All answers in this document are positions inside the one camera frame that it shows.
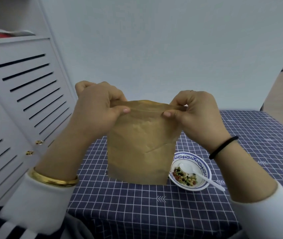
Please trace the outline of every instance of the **bangle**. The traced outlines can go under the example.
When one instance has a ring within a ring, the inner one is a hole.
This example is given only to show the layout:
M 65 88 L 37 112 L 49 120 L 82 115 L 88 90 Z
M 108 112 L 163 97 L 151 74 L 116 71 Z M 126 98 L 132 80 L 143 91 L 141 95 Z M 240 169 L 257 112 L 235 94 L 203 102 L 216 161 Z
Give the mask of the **bangle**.
M 235 137 L 231 137 L 230 139 L 228 139 L 227 141 L 225 141 L 223 144 L 220 145 L 220 147 L 218 147 L 213 153 L 210 154 L 209 159 L 214 159 L 215 156 L 217 156 L 217 154 L 224 149 L 229 143 L 233 142 L 234 140 L 239 139 L 238 136 Z
M 76 175 L 76 179 L 69 180 L 69 181 L 53 179 L 53 178 L 50 178 L 50 177 L 46 177 L 46 176 L 41 175 L 38 172 L 36 172 L 34 168 L 32 168 L 32 169 L 30 169 L 28 171 L 28 175 L 32 179 L 34 179 L 34 180 L 36 180 L 38 182 L 41 182 L 41 183 L 44 183 L 44 184 L 47 184 L 47 185 L 53 185 L 53 186 L 56 186 L 56 187 L 71 187 L 71 186 L 75 186 L 78 183 L 78 181 L 79 181 L 79 178 L 78 178 L 77 175 Z

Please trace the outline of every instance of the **bowl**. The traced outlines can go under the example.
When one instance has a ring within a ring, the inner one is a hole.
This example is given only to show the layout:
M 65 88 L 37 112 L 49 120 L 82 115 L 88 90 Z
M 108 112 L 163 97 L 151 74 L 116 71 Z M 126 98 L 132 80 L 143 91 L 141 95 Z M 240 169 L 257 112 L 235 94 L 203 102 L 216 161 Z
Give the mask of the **bowl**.
M 172 180 L 172 182 L 174 182 L 180 188 L 189 191 L 200 191 L 208 187 L 209 183 L 199 177 L 197 177 L 197 183 L 194 186 L 180 184 L 172 175 L 172 172 L 175 168 L 179 167 L 180 163 L 191 166 L 193 171 L 202 174 L 204 177 L 209 179 L 212 177 L 208 164 L 202 158 L 190 152 L 176 152 L 169 173 L 169 178 Z

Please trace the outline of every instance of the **tablecloth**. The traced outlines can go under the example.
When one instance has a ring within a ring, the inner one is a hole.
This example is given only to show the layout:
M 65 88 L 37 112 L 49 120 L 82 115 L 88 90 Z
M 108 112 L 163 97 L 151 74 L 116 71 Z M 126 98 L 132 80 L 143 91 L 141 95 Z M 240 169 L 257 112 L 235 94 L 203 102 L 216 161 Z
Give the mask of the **tablecloth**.
M 231 135 L 283 185 L 283 125 L 261 111 L 221 111 Z M 203 158 L 212 180 L 226 188 L 207 151 L 181 134 L 176 151 Z M 135 185 L 107 177 L 107 140 L 88 149 L 78 172 L 68 212 L 85 221 L 97 238 L 227 238 L 240 230 L 229 202 L 211 185 L 199 192 L 167 185 Z

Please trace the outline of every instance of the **sleeve cuff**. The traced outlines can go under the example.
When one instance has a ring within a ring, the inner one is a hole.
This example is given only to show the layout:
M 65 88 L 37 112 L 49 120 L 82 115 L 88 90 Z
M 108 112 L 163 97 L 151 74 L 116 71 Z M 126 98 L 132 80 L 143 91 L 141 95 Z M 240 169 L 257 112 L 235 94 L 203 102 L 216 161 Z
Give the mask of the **sleeve cuff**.
M 74 188 L 46 185 L 25 174 L 0 211 L 0 218 L 36 233 L 52 234 L 63 223 Z
M 256 203 L 232 201 L 232 208 L 249 238 L 283 238 L 283 187 Z

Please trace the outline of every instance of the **white plastic spoon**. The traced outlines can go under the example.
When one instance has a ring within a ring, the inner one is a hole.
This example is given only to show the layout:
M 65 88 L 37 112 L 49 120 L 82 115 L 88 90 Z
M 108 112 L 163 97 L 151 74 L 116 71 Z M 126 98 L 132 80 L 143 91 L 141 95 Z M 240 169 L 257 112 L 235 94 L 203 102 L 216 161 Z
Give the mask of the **white plastic spoon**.
M 179 164 L 179 167 L 181 168 L 181 170 L 183 172 L 186 172 L 188 174 L 195 174 L 197 175 L 199 178 L 202 178 L 203 180 L 207 181 L 209 184 L 213 185 L 214 187 L 216 187 L 217 189 L 221 190 L 221 191 L 226 191 L 221 185 L 217 184 L 216 182 L 212 181 L 211 179 L 208 179 L 207 177 L 204 177 L 203 175 L 196 173 L 195 171 L 193 171 L 191 166 L 187 166 L 183 163 Z

